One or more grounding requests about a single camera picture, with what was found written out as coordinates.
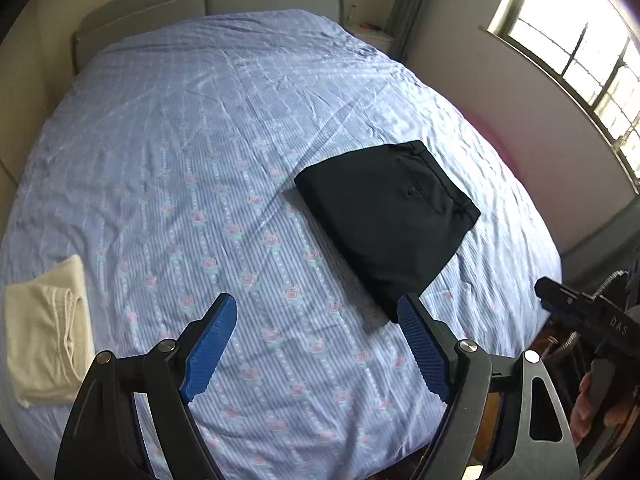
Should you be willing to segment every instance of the folded garment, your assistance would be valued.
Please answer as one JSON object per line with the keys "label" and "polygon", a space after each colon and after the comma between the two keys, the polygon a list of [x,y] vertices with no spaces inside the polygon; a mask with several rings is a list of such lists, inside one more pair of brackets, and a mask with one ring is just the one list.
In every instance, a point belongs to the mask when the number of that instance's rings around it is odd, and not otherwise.
{"label": "folded garment", "polygon": [[334,156],[294,181],[393,322],[399,298],[427,288],[480,216],[420,140]]}
{"label": "folded garment", "polygon": [[94,337],[82,260],[4,292],[6,359],[15,397],[33,404],[73,402],[94,360]]}

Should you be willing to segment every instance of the blue gripper pad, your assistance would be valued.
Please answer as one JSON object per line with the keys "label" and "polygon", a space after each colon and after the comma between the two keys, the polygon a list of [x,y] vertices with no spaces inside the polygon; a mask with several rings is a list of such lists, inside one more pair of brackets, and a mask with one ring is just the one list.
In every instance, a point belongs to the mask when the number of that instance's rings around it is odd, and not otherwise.
{"label": "blue gripper pad", "polygon": [[437,394],[442,402],[449,404],[454,394],[449,381],[449,363],[407,294],[398,301],[398,323],[427,388]]}
{"label": "blue gripper pad", "polygon": [[222,352],[236,327],[238,308],[236,300],[227,296],[213,318],[193,346],[184,367],[184,383],[180,394],[186,402],[191,402],[209,386]]}

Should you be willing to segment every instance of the window sill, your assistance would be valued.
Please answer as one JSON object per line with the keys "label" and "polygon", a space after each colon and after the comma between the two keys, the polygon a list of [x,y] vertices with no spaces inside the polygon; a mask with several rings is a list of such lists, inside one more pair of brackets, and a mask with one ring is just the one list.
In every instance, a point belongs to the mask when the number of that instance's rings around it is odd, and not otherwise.
{"label": "window sill", "polygon": [[596,128],[596,130],[599,131],[603,142],[607,144],[609,149],[612,151],[613,155],[618,160],[620,166],[624,169],[625,174],[628,177],[629,182],[631,183],[634,191],[636,192],[636,194],[640,194],[640,178],[635,176],[628,162],[625,159],[620,158],[618,153],[615,152],[615,150],[613,150],[612,142],[614,141],[614,139],[610,136],[610,133],[607,131],[607,129],[604,128],[604,126],[600,123],[600,119],[597,116],[594,116],[594,114],[590,113],[590,111],[586,110],[584,106],[580,104],[577,98],[573,95],[575,91],[571,88],[567,88],[568,85],[566,85],[566,83],[564,83],[563,80],[559,80],[558,78],[556,78],[554,74],[552,74],[548,69],[542,66],[540,62],[538,62],[534,57],[529,56],[527,53],[519,49],[516,45],[510,43],[509,41],[498,36],[497,34],[494,34],[493,32],[491,32],[485,27],[478,27],[478,28],[479,30],[482,30],[483,32],[487,33],[492,38],[495,38],[497,41],[499,41],[501,44],[503,44],[507,48],[519,54],[522,58],[526,59],[529,63],[531,63],[533,66],[539,69],[541,73],[543,73],[549,80],[555,83],[558,86],[558,88],[560,88],[564,92],[564,94],[568,97],[568,99],[581,111],[581,113],[584,114],[584,116],[591,122],[591,124],[593,124],[594,128]]}

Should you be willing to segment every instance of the pink object on headboard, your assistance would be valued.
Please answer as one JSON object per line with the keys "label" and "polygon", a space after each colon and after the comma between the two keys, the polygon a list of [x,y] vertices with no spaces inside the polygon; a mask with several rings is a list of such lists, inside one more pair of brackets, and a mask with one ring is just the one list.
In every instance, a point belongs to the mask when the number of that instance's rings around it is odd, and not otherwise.
{"label": "pink object on headboard", "polygon": [[502,159],[502,161],[511,170],[511,173],[513,173],[513,175],[518,180],[520,180],[520,175],[518,174],[518,167],[516,166],[515,160],[511,156],[511,153],[507,151],[507,148],[505,148],[504,145],[500,142],[500,140],[498,140],[498,137],[496,136],[492,128],[479,117],[473,114],[468,114],[466,112],[463,112],[462,110],[460,111],[462,115],[465,117],[465,119],[469,121],[469,123],[471,123],[471,125],[476,130],[478,130],[478,133],[482,135],[484,139],[487,140],[489,144],[491,144],[494,147],[494,150],[498,152],[498,155],[500,155],[500,158]]}

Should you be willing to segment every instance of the window pane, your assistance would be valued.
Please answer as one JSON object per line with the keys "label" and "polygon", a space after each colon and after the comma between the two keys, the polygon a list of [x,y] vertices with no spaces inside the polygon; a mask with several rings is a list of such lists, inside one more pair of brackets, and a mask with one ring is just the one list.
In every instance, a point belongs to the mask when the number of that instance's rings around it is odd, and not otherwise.
{"label": "window pane", "polygon": [[[525,0],[519,18],[571,53],[580,38],[593,3],[594,0]],[[523,44],[548,62],[542,54]]]}
{"label": "window pane", "polygon": [[602,85],[575,61],[572,61],[571,65],[569,65],[566,74],[564,74],[564,80],[590,105],[593,104],[602,90]]}
{"label": "window pane", "polygon": [[640,76],[640,55],[638,54],[638,49],[633,41],[631,41],[629,46],[626,48],[623,61],[629,67],[631,72],[636,76]]}
{"label": "window pane", "polygon": [[596,0],[575,59],[601,84],[606,83],[625,46],[628,30],[608,0]]}
{"label": "window pane", "polygon": [[602,115],[602,111],[609,105],[609,100],[614,100],[616,105],[622,108],[626,118],[633,122],[638,112],[640,112],[640,83],[638,78],[627,67],[620,67],[616,78],[609,87],[607,95],[604,97],[596,113]]}
{"label": "window pane", "polygon": [[634,170],[636,177],[640,177],[640,132],[634,130],[625,143],[620,147],[626,161]]}
{"label": "window pane", "polygon": [[569,54],[554,44],[549,38],[520,20],[513,26],[510,36],[526,46],[536,54],[536,56],[546,61],[546,63],[558,73],[562,72],[567,61],[569,61]]}
{"label": "window pane", "polygon": [[605,97],[600,106],[598,106],[598,110],[600,120],[604,127],[609,130],[611,137],[617,139],[626,134],[629,126],[631,126],[631,121],[625,117],[615,101]]}

